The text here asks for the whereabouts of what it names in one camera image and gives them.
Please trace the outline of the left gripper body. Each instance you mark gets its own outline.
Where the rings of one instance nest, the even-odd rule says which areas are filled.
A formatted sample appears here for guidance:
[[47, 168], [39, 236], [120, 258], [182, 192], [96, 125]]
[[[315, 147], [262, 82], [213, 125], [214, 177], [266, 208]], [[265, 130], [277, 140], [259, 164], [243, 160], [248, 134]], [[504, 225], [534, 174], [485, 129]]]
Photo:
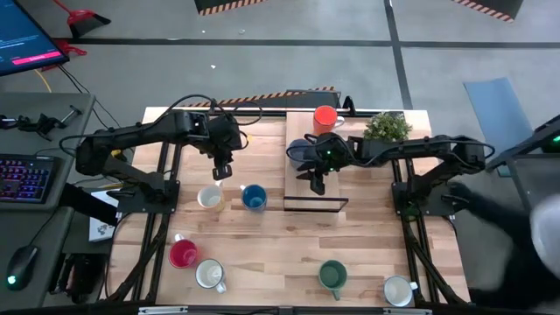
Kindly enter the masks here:
[[215, 166], [224, 166], [233, 161], [232, 152], [242, 149], [239, 125], [230, 114], [222, 114], [208, 122], [209, 144], [207, 155]]

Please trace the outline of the cream mug with yellow dots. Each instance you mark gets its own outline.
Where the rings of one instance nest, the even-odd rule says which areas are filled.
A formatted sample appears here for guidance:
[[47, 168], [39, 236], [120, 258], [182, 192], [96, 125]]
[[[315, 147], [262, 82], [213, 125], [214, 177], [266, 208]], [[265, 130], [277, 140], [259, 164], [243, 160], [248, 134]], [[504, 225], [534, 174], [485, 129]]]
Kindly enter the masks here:
[[201, 207], [207, 210], [221, 212], [225, 208], [225, 196], [223, 181], [218, 180], [213, 185], [207, 185], [199, 190], [197, 201]]

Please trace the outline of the orange mug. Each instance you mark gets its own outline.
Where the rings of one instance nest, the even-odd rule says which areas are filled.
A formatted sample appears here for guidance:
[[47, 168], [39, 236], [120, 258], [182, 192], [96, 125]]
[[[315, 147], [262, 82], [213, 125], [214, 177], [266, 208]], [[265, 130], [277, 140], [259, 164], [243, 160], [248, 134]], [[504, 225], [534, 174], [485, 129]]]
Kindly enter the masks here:
[[335, 108], [326, 105], [317, 107], [313, 114], [313, 134], [318, 136], [333, 132], [344, 123], [345, 118]]

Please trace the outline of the dark blue mug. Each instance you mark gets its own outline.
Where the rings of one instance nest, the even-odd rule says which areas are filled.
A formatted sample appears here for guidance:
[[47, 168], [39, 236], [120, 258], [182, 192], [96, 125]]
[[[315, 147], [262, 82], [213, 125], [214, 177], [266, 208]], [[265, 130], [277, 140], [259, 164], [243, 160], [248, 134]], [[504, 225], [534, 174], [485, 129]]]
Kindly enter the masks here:
[[262, 212], [268, 201], [266, 190], [260, 185], [241, 185], [241, 203], [254, 212]]

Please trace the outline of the red mug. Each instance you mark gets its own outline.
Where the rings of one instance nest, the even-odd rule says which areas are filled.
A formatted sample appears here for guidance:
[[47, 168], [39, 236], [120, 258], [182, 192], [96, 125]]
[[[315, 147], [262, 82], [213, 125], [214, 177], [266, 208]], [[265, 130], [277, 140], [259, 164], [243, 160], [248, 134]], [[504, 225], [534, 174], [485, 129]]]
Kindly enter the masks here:
[[195, 243], [186, 239], [182, 234], [175, 234], [169, 252], [171, 266], [177, 269], [192, 267], [197, 257], [198, 248]]

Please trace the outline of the green mug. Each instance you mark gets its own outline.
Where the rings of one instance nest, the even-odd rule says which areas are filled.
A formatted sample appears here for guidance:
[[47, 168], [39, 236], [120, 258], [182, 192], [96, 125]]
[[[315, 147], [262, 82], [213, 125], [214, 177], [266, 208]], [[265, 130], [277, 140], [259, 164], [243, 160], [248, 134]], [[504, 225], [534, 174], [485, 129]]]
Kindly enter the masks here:
[[319, 268], [318, 280], [332, 293], [336, 301], [340, 301], [340, 291], [347, 283], [347, 269], [339, 261], [326, 261]]

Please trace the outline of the white grey mug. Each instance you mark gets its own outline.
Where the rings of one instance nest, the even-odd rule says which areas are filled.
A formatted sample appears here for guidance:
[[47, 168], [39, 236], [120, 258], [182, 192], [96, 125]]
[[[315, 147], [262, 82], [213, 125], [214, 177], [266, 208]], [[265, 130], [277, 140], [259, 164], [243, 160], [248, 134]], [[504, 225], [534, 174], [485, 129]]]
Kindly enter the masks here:
[[227, 291], [224, 267], [214, 259], [206, 259], [199, 263], [195, 271], [197, 284], [204, 289], [214, 289], [220, 294]]

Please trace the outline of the white patterned mug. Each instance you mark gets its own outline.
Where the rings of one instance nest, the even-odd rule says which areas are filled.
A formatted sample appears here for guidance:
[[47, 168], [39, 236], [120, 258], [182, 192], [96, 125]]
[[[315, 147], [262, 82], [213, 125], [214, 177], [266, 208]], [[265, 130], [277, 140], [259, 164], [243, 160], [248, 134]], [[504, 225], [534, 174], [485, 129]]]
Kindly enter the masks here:
[[391, 276], [383, 285], [383, 295], [387, 302], [396, 307], [405, 307], [411, 303], [415, 290], [418, 289], [416, 282], [410, 282], [402, 276]]

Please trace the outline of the green plant in ribbed pot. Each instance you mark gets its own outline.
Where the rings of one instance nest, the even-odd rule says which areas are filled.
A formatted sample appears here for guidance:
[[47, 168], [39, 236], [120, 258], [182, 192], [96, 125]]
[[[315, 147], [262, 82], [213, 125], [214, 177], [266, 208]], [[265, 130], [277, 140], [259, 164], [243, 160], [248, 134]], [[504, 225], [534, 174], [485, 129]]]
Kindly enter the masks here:
[[373, 115], [366, 123], [363, 137], [368, 140], [394, 142], [407, 140], [412, 126], [403, 113], [382, 112]]

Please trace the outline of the white printed box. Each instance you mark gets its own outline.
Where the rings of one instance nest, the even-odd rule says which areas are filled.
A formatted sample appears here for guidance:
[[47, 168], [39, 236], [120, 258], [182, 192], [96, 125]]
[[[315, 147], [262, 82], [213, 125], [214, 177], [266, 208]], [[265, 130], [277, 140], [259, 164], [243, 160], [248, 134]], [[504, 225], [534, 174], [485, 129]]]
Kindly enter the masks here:
[[[92, 192], [91, 195], [111, 206], [118, 206], [118, 201], [108, 196], [108, 191]], [[114, 226], [110, 226], [109, 224], [95, 218], [89, 218], [88, 240], [90, 242], [108, 240], [113, 236], [114, 231]]]

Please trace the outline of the black angled bar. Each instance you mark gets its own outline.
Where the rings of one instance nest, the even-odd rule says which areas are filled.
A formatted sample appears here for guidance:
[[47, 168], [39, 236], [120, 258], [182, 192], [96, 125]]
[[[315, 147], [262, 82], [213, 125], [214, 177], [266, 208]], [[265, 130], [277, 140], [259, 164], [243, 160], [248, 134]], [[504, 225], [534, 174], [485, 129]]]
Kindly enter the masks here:
[[97, 199], [74, 185], [65, 184], [59, 198], [59, 206], [71, 207], [78, 213], [95, 218], [110, 226], [115, 226], [118, 222], [116, 218], [117, 208], [115, 206]]

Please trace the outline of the blue floor mat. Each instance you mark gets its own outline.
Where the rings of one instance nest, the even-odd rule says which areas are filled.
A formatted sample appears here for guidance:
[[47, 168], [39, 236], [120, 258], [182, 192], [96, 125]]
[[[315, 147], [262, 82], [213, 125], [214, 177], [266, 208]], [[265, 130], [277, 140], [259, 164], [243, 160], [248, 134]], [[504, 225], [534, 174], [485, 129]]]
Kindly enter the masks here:
[[495, 158], [533, 135], [515, 91], [507, 78], [464, 83], [465, 90]]

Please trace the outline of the black equipment bundle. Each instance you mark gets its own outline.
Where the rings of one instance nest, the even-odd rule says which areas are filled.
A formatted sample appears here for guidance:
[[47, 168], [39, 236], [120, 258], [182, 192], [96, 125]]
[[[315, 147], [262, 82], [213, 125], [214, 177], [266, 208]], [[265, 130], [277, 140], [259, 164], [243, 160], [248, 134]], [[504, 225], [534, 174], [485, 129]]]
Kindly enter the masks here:
[[75, 305], [96, 300], [101, 292], [105, 267], [106, 256], [103, 254], [61, 254], [47, 293], [51, 297], [65, 297], [67, 303]]

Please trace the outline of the red and black broom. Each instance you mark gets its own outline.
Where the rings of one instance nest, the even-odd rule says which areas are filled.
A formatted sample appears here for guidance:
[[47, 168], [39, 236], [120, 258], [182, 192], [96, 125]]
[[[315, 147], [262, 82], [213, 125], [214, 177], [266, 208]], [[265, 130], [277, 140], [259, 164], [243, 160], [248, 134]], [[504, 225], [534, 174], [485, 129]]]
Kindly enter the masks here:
[[53, 0], [63, 11], [68, 14], [66, 24], [74, 39], [79, 39], [87, 33], [104, 25], [109, 25], [111, 20], [91, 10], [70, 10], [60, 0]]

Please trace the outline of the computer monitor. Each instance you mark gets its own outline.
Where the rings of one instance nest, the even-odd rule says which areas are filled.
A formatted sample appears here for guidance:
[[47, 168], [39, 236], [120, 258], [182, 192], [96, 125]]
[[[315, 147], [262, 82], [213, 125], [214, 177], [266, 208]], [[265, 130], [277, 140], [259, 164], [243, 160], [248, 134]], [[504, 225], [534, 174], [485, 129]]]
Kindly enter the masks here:
[[0, 0], [0, 77], [68, 61], [17, 0]]

